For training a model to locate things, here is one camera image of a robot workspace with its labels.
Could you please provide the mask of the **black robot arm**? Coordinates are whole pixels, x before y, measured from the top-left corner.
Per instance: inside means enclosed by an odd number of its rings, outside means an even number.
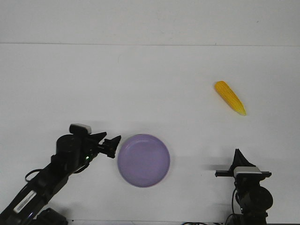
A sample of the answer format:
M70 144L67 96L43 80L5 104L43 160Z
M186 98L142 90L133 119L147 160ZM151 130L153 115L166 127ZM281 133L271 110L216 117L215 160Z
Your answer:
M66 185L69 176L84 171L100 153L115 158L121 137L106 139L106 133L77 136L63 135L56 142L51 162L16 195L1 212L2 225L27 225Z
M234 178L232 201L240 207L240 214L234 212L227 217L226 225L265 225L267 210L273 205L270 191L261 186L260 182L272 175L261 171L250 163L239 149L235 149L233 161L228 170L216 170L216 177Z

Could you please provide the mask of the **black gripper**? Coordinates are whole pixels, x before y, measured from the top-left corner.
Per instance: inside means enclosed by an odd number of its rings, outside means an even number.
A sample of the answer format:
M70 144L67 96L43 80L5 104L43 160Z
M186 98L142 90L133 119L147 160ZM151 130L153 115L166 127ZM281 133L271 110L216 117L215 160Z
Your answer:
M89 164L98 154L104 154L109 158L115 158L117 147L121 141L121 135L113 139L104 139L106 132L91 134L82 137L81 163Z
M247 167L256 167L256 165L250 163L241 153L239 149L235 149L233 162L229 170L216 170L216 177L232 177L233 171L237 166L247 166ZM250 188L253 186L260 186L260 181L269 178L272 173L269 171L261 171L261 175L240 175L237 178L234 178L234 185L237 190L242 190Z

